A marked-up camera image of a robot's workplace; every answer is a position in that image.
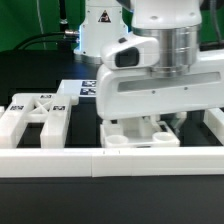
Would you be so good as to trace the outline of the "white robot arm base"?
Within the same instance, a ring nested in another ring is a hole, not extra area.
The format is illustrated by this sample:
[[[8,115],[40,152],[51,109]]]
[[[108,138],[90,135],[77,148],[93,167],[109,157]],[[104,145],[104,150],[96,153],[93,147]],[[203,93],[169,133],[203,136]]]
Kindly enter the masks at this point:
[[[100,64],[101,47],[128,33],[122,6],[116,0],[85,0],[85,19],[79,26],[76,61]]]

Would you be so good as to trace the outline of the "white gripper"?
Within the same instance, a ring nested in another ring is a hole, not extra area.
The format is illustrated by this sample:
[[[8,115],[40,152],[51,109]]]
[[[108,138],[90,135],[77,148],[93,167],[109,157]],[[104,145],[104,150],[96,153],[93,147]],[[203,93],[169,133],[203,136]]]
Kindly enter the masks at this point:
[[[178,77],[152,77],[149,70],[97,74],[96,108],[104,120],[224,107],[224,50],[203,51],[190,71]]]

